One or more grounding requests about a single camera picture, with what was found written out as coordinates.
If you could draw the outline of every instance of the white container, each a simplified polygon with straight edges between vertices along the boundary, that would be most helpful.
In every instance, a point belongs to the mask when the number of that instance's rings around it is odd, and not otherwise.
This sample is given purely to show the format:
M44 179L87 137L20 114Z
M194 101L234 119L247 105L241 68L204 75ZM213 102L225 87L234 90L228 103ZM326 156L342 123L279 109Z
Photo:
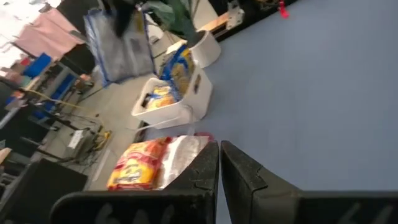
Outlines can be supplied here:
M181 101L146 111L141 106L146 94L152 93L155 86L163 85L167 83L157 78L150 78L144 85L131 115L154 125L156 129L196 122L206 115L213 85L199 66L196 66L188 90Z
M215 62L221 54L221 46L214 38L213 34L208 30L201 30L199 32L205 32L203 38L190 47L192 56L198 61L201 68L205 68Z

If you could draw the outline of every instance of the snack bag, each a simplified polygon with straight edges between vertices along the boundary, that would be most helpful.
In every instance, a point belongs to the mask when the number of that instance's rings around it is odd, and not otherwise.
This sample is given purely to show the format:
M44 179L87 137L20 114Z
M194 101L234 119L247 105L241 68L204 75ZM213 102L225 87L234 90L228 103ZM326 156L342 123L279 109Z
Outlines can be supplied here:
M131 144L116 163L108 180L108 190L151 189L171 140L166 137Z
M154 92L149 97L147 110L154 110L175 103L169 86L155 86Z
M188 86L195 70L191 51L183 44L166 62L160 76L161 80L166 81L172 91L171 94L175 101L180 101L188 90Z

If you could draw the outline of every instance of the white box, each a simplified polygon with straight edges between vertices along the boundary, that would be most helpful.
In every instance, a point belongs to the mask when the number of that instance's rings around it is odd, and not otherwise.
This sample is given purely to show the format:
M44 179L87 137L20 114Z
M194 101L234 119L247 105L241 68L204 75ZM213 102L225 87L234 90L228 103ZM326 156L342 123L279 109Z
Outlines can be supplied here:
M148 124L155 125L156 129L188 124L191 123L191 120L196 122L206 115L213 85L198 65L195 67L188 90L181 101L146 111L141 106L146 94L151 94L155 86L162 85L167 85L167 82L150 78L144 85L131 115Z

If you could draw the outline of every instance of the blue tabletop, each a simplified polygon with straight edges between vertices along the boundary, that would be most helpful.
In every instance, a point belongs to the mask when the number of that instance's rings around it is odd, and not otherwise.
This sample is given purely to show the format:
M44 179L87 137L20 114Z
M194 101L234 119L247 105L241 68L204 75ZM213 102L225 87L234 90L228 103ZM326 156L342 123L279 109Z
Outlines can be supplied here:
M298 0L221 43L197 131L305 190L398 189L398 1ZM186 128L150 130L149 138ZM218 223L230 222L222 185Z

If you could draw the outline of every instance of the storage bin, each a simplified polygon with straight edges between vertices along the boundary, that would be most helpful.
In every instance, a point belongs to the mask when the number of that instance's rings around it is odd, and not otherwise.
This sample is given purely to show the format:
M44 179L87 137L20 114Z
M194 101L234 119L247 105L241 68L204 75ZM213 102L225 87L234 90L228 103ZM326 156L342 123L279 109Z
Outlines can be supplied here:
M131 115L154 125L156 129L196 122L206 115L213 85L198 65L182 100L155 110L146 111L141 105L146 94L151 94L155 86L163 85L167 85L167 83L157 78L150 78L144 85Z

